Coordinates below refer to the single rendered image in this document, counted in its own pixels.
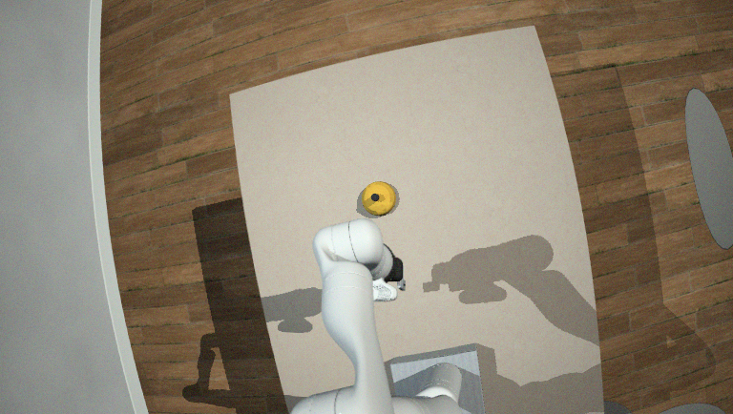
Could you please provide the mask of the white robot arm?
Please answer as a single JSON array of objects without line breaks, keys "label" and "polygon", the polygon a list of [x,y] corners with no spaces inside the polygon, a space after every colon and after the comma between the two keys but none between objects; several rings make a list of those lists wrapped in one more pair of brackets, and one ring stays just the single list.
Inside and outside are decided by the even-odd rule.
[{"label": "white robot arm", "polygon": [[355,383],[306,397],[290,414],[463,414],[462,375],[448,362],[432,366],[413,397],[390,395],[374,317],[372,277],[387,258],[378,225],[358,218],[327,226],[312,248],[322,276],[325,329],[352,361]]}]

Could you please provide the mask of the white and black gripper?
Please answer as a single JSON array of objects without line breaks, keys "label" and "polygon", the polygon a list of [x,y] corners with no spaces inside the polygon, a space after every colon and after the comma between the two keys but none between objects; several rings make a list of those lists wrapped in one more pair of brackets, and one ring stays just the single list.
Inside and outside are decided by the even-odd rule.
[{"label": "white and black gripper", "polygon": [[[397,288],[406,291],[406,281],[404,280],[403,262],[393,256],[391,250],[384,245],[386,251],[386,263],[381,272],[373,276],[373,293],[374,302],[396,300],[398,291],[395,287],[387,284],[389,281],[397,281]],[[403,288],[404,286],[404,288]]]}]

